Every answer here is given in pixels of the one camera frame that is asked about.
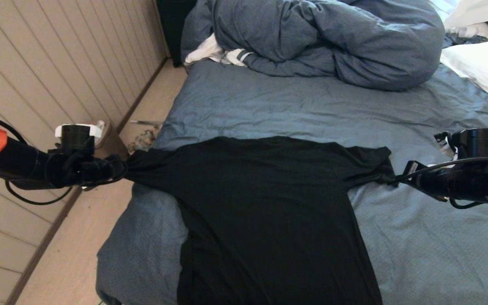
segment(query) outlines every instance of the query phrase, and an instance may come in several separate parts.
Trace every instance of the t-shirt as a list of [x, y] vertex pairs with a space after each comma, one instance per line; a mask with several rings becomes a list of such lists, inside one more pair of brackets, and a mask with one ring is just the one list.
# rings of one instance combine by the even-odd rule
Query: t-shirt
[[217, 137], [136, 151], [126, 178], [178, 200], [189, 229], [181, 305], [381, 304], [347, 190], [392, 181], [390, 154], [288, 137]]

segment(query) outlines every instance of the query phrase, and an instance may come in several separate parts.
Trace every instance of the wooden floor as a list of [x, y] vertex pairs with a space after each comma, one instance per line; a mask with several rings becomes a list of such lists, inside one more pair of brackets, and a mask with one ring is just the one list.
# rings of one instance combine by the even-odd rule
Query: wooden floor
[[[131, 120], [165, 120], [186, 79], [168, 60]], [[148, 125], [127, 123], [120, 137], [127, 145]], [[83, 192], [56, 233], [23, 290], [18, 305], [99, 305], [95, 293], [97, 251], [131, 197], [132, 182], [122, 180]]]

